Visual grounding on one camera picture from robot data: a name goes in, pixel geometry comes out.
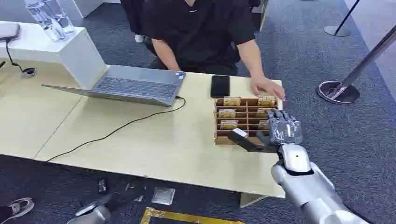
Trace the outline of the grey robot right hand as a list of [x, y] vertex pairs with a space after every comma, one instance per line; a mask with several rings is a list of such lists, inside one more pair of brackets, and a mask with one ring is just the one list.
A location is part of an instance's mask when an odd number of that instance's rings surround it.
[[256, 137], [267, 146], [279, 146], [282, 144], [300, 145], [303, 141], [301, 122], [290, 116], [284, 110], [266, 110], [268, 117], [269, 133], [264, 134], [258, 130]]

